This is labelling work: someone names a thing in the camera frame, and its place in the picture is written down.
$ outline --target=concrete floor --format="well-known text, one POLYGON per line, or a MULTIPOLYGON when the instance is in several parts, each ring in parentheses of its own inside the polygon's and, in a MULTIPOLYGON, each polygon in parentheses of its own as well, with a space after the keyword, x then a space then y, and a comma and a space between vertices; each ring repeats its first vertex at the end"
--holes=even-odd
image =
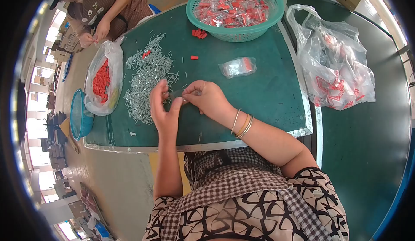
MULTIPOLYGON (((168 10, 187 0, 148 0, 160 10, 168 10)), ((97 47, 91 46, 75 54, 64 83, 60 74, 56 91, 55 112, 70 114, 70 104, 76 89, 84 88, 88 65, 97 47)), ((156 154, 118 154, 85 149, 77 142, 80 154, 70 144, 65 153, 68 168, 64 173, 70 185, 80 194, 79 182, 95 193, 111 233, 122 241, 141 239, 153 208, 153 173, 156 154)))

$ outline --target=hand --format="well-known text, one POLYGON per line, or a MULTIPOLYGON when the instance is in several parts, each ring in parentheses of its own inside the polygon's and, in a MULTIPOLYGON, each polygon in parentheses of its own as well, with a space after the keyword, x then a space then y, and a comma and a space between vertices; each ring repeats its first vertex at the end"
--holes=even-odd
POLYGON ((92 38, 92 35, 89 32, 84 32, 79 36, 80 46, 83 48, 91 46, 95 40, 92 38))
POLYGON ((104 39, 110 31, 110 22, 105 17, 98 23, 97 29, 95 30, 96 41, 104 39))
POLYGON ((200 114, 226 126, 228 117, 235 117, 235 108, 228 102, 221 88, 216 83, 194 81, 182 93, 185 100, 199 107, 200 114))
POLYGON ((166 112, 163 100, 167 99, 169 87, 167 81, 162 79, 150 93, 151 115, 158 130, 160 142, 169 142, 176 145, 177 130, 179 127, 179 112, 183 98, 177 97, 171 104, 170 111, 166 112))

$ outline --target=green plastic basket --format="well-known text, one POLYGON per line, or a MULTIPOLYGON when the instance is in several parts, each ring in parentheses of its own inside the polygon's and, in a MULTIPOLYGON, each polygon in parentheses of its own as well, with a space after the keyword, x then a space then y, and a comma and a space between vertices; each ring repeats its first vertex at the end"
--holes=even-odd
POLYGON ((186 14, 189 21, 194 24, 194 26, 208 31, 212 36, 229 42, 245 42, 254 40, 257 37, 264 34, 269 27, 275 25, 278 21, 281 20, 284 14, 284 5, 283 0, 265 0, 271 6, 269 6, 269 17, 268 20, 264 23, 250 26, 250 27, 240 27, 240 28, 222 28, 207 25, 203 22, 200 22, 194 15, 194 8, 199 6, 200 0, 189 0, 186 6, 186 14))

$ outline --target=gold bracelet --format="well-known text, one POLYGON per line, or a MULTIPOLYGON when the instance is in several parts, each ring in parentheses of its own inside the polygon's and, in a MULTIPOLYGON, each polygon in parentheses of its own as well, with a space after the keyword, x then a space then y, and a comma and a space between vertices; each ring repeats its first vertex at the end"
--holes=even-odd
POLYGON ((242 109, 239 109, 239 110, 238 110, 238 112, 236 113, 236 117, 235 117, 234 125, 232 126, 232 129, 231 129, 231 135, 232 135, 233 129, 235 128, 236 119, 238 118, 238 114, 239 114, 239 112, 240 112, 241 110, 242 110, 242 109))
POLYGON ((247 132, 248 132, 248 130, 251 128, 251 125, 252 125, 252 121, 254 120, 254 116, 253 115, 251 115, 251 119, 249 120, 249 123, 248 123, 248 125, 246 126, 246 128, 245 128, 245 130, 244 130, 244 132, 242 132, 242 134, 241 135, 239 135, 239 136, 236 136, 236 138, 238 138, 238 139, 240 139, 240 138, 242 138, 247 132))
POLYGON ((239 132, 235 134, 235 136, 238 136, 239 134, 241 134, 242 130, 244 130, 244 128, 245 128, 245 125, 248 123, 248 120, 249 120, 249 114, 246 114, 246 120, 245 120, 245 123, 244 123, 244 125, 242 126, 241 130, 239 130, 239 132))

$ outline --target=metal table frame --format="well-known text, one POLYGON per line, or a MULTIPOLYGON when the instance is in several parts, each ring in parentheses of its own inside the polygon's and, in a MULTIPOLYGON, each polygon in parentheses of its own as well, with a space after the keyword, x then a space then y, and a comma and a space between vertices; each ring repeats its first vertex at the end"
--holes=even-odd
MULTIPOLYGON (((174 8, 177 8, 179 6, 182 6, 186 3, 176 5, 173 8, 169 9, 172 10, 174 8)), ((150 19, 147 19, 146 21, 138 24, 136 27, 144 24, 145 22, 151 20, 155 16, 151 17, 150 19)), ((297 73, 298 83, 300 86, 301 91, 301 97, 303 99, 304 104, 304 114, 305 114, 305 128, 300 128, 298 130, 293 130, 288 132, 288 134, 292 135, 295 138, 310 135, 313 133, 313 124, 312 124, 312 115, 310 111, 310 103, 308 101, 308 94, 307 94, 307 88, 304 81, 303 76, 303 70, 301 68, 301 65, 298 62, 297 55, 295 53, 292 41, 290 39, 290 36, 288 35, 284 25, 281 21, 277 23, 277 26, 279 30, 281 31, 283 38, 287 44, 288 50, 291 54, 291 58, 293 60, 294 68, 297 73)), ((317 148, 317 162, 318 165, 321 166, 322 162, 322 118, 321 118, 321 109, 320 107, 315 107, 316 110, 316 122, 317 122, 317 135, 318 135, 318 148, 317 148)), ((138 147, 138 146, 101 146, 96 144, 87 144, 85 141, 85 138, 83 138, 83 146, 88 149, 98 149, 103 151, 110 151, 115 153, 155 153, 158 151, 157 146, 146 146, 146 147, 138 147)), ((195 152, 195 151, 209 151, 209 150, 220 150, 220 149, 231 149, 231 148, 238 148, 238 147, 245 147, 248 146, 245 142, 242 140, 233 140, 233 141, 226 141, 226 142, 217 142, 217 143, 210 143, 210 144, 195 144, 195 145, 187 145, 187 146, 177 146, 178 152, 195 152)))

